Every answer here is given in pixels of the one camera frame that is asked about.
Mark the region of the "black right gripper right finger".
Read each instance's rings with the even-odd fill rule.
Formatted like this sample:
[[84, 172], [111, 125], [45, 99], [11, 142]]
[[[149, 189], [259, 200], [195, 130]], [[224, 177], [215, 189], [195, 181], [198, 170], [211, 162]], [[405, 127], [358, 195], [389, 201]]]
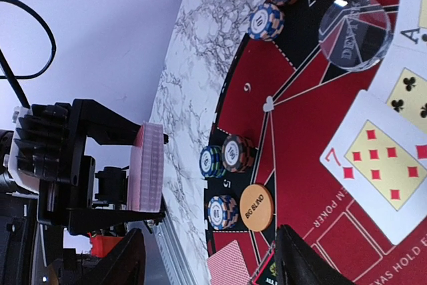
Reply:
[[354, 285], [317, 255], [289, 225], [276, 230], [275, 263], [278, 284]]

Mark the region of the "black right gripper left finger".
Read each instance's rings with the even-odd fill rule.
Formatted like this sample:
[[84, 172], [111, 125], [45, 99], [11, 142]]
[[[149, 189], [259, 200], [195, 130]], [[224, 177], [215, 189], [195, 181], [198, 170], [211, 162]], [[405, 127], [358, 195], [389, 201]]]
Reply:
[[143, 233], [131, 229], [124, 237], [96, 235], [90, 237], [91, 253], [99, 259], [76, 284], [145, 283], [146, 251]]

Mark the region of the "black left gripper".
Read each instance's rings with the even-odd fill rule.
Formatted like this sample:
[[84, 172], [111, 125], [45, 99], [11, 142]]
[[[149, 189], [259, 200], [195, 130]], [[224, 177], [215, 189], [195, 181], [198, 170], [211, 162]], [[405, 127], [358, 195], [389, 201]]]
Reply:
[[95, 160], [84, 154], [87, 137], [99, 145], [131, 146], [140, 125], [92, 99], [16, 107], [13, 120], [5, 164], [18, 186], [38, 195], [40, 224], [63, 226], [76, 236], [165, 217], [164, 212], [96, 210], [92, 206]]

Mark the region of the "black triangular button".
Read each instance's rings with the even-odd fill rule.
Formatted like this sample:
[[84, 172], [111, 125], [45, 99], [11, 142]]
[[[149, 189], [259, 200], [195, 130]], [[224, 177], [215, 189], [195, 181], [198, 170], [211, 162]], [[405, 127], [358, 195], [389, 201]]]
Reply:
[[275, 254], [275, 242], [272, 242], [266, 255], [262, 259], [260, 265], [250, 279], [250, 284], [253, 285], [277, 285], [278, 281], [276, 277], [278, 275], [276, 271], [276, 262], [274, 258]]

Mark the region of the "red playing card deck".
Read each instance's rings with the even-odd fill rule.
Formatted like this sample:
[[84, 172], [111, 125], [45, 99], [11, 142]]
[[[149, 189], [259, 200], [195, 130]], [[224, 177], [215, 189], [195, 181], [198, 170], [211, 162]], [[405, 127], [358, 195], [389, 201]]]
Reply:
[[149, 213], [160, 211], [163, 170], [163, 126], [145, 122], [131, 147], [127, 187], [128, 210]]

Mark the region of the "orange round blind button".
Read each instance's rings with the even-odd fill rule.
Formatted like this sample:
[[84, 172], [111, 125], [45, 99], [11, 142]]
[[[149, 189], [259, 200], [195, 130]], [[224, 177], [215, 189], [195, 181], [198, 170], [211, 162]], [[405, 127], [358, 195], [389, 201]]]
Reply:
[[272, 223], [274, 202], [268, 189], [251, 184], [240, 197], [240, 214], [244, 225], [251, 231], [262, 232]]

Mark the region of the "white blue chip pile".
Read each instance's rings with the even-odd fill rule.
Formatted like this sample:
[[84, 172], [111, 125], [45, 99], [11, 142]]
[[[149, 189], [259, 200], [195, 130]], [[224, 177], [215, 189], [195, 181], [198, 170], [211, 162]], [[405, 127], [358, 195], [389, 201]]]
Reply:
[[207, 218], [214, 230], [233, 228], [239, 218], [238, 203], [229, 195], [214, 196], [207, 205]]
[[284, 28], [284, 13], [272, 3], [259, 5], [250, 14], [248, 35], [253, 40], [273, 41]]

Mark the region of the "small orange black chip pile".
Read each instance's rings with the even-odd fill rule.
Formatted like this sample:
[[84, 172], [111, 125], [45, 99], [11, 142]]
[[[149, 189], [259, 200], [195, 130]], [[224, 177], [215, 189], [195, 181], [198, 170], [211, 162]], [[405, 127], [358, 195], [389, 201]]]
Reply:
[[229, 135], [222, 145], [222, 162], [229, 172], [243, 173], [255, 162], [252, 141], [240, 135]]

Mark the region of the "clear round dealer button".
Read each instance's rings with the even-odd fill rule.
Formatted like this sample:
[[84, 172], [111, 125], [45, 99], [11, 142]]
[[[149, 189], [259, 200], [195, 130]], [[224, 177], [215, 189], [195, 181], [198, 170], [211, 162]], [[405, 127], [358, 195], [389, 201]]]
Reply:
[[325, 58], [351, 72], [367, 70], [381, 61], [392, 38], [390, 19], [377, 0], [335, 0], [318, 30]]

